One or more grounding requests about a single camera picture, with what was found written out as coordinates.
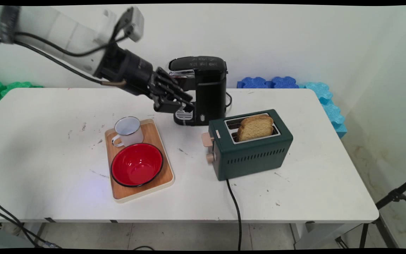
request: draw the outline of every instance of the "mug handle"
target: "mug handle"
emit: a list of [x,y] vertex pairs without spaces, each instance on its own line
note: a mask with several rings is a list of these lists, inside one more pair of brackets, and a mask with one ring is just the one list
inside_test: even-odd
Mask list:
[[112,144],[113,144],[113,146],[119,147],[119,146],[122,146],[122,145],[123,145],[123,142],[120,142],[120,143],[118,143],[118,144],[114,144],[114,142],[115,142],[117,139],[119,139],[119,138],[120,138],[120,135],[116,135],[115,137],[112,138]]

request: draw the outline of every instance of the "white enamel mug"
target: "white enamel mug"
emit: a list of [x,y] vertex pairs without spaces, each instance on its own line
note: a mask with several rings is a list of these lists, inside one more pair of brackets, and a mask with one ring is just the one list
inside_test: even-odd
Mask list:
[[112,144],[116,147],[131,146],[133,144],[142,143],[143,133],[140,128],[140,121],[135,117],[123,117],[118,120],[115,129],[117,135],[112,139]]

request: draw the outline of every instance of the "blue foam block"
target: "blue foam block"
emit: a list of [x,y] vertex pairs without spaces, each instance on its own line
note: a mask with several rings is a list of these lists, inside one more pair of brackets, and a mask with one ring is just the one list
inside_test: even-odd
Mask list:
[[272,87],[273,88],[299,88],[298,85],[295,84],[295,79],[292,77],[275,77],[272,79]]
[[341,124],[340,127],[335,128],[335,130],[339,138],[342,138],[347,133],[347,128],[344,124]]
[[344,123],[345,117],[341,115],[341,109],[335,106],[332,100],[329,100],[325,105],[322,104],[322,107],[324,108],[325,113],[335,129]]
[[254,79],[247,77],[242,81],[237,82],[237,88],[272,88],[272,82],[266,81],[261,77]]
[[328,91],[328,85],[322,82],[308,82],[305,84],[304,87],[313,90],[316,93],[317,98],[319,98],[320,103],[322,104],[327,104],[327,102],[333,98],[333,93]]

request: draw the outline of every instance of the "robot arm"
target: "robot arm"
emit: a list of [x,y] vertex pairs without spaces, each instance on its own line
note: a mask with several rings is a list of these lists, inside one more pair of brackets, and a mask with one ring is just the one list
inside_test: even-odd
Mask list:
[[108,80],[97,80],[101,85],[146,95],[154,101],[155,111],[191,110],[192,97],[173,77],[161,67],[153,71],[151,63],[116,44],[121,31],[122,39],[127,37],[137,42],[142,37],[143,16],[138,8],[129,8],[118,21],[107,10],[103,17],[95,31],[52,7],[0,5],[0,38],[3,43],[34,47],[42,55],[47,53],[94,77]]

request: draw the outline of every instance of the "bowl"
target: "bowl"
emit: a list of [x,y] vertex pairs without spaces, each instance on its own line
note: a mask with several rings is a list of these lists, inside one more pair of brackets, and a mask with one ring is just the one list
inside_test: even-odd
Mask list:
[[139,187],[151,182],[161,172],[164,157],[156,146],[138,143],[123,148],[111,164],[111,176],[125,187]]

